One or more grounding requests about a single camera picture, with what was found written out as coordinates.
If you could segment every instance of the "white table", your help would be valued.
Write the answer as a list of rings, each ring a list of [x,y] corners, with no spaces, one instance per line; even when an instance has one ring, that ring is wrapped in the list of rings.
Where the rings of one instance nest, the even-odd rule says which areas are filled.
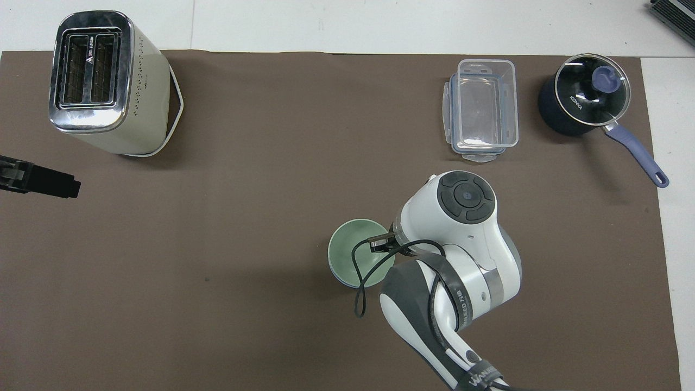
[[[159,49],[642,57],[654,155],[671,180],[659,190],[659,204],[680,378],[682,388],[692,390],[695,47],[649,15],[647,3],[0,0],[0,51],[52,50],[64,17],[80,10],[113,9],[128,15]]]

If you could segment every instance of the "black cable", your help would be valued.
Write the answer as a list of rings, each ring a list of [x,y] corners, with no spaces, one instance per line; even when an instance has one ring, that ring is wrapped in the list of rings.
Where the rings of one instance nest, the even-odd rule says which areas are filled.
[[[430,318],[430,326],[432,327],[432,334],[434,335],[436,340],[439,341],[439,344],[444,349],[444,351],[446,351],[446,349],[451,349],[454,353],[457,353],[456,350],[453,349],[451,347],[451,345],[449,345],[449,343],[444,339],[444,336],[441,334],[441,330],[439,328],[439,325],[437,324],[436,317],[434,317],[434,297],[436,296],[436,288],[437,288],[437,285],[439,284],[440,281],[441,281],[441,277],[439,277],[439,274],[435,272],[434,282],[432,283],[432,293],[430,293],[430,301],[429,301],[429,303],[427,303],[427,314],[429,315],[429,318]]]
[[[354,297],[354,314],[358,318],[362,318],[364,316],[364,313],[367,311],[367,293],[364,290],[365,287],[364,285],[367,283],[367,280],[369,280],[369,277],[371,277],[372,274],[381,266],[383,265],[389,258],[392,256],[398,254],[402,249],[410,246],[415,246],[416,244],[429,244],[434,247],[439,251],[442,257],[446,256],[446,253],[444,252],[444,247],[442,247],[441,244],[435,242],[434,240],[429,240],[429,239],[420,239],[420,240],[413,240],[409,241],[406,244],[402,244],[398,247],[393,248],[391,251],[389,251],[386,256],[384,256],[382,259],[380,259],[376,265],[372,267],[372,269],[369,270],[366,276],[362,278],[362,274],[359,272],[359,267],[357,266],[357,260],[354,258],[354,253],[357,251],[357,248],[362,246],[363,244],[369,242],[368,239],[364,239],[360,241],[358,244],[356,244],[352,248],[352,253],[350,256],[352,257],[352,265],[354,266],[354,270],[357,272],[357,277],[359,278],[359,286],[357,287],[357,294],[355,294]],[[362,311],[357,310],[357,303],[359,303],[359,297],[362,296]]]
[[[492,387],[497,388],[498,390],[502,390],[502,391],[542,391],[542,390],[538,390],[538,389],[535,389],[535,388],[517,388],[517,387],[512,387],[512,386],[509,386],[509,385],[504,385],[504,384],[502,384],[502,383],[497,383],[496,381],[492,382],[492,384],[490,385],[490,387],[488,387],[488,390],[489,390],[490,388],[492,388]]]

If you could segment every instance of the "toaster slot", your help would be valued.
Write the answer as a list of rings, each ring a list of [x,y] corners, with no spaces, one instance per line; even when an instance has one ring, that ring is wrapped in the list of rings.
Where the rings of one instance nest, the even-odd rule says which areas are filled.
[[[92,103],[109,103],[113,100],[115,85],[114,68],[117,59],[115,34],[97,35],[94,43],[94,65],[92,69]]]
[[[63,103],[81,103],[85,79],[85,61],[89,48],[87,35],[70,35],[67,39],[65,55],[65,84]]]

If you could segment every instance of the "black device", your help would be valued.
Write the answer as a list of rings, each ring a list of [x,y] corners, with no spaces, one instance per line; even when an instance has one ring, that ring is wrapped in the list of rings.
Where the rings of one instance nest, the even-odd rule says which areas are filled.
[[[649,10],[695,46],[695,0],[651,0]]]
[[[74,175],[0,155],[0,190],[77,198],[80,185]]]

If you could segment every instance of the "saucepan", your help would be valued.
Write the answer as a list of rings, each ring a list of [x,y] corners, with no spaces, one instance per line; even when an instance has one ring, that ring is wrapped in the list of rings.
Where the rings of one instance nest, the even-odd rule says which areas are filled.
[[[608,57],[579,54],[570,57],[549,78],[538,96],[543,120],[553,130],[579,136],[597,127],[630,151],[658,187],[669,178],[639,140],[618,120],[630,104],[630,82],[622,68]]]

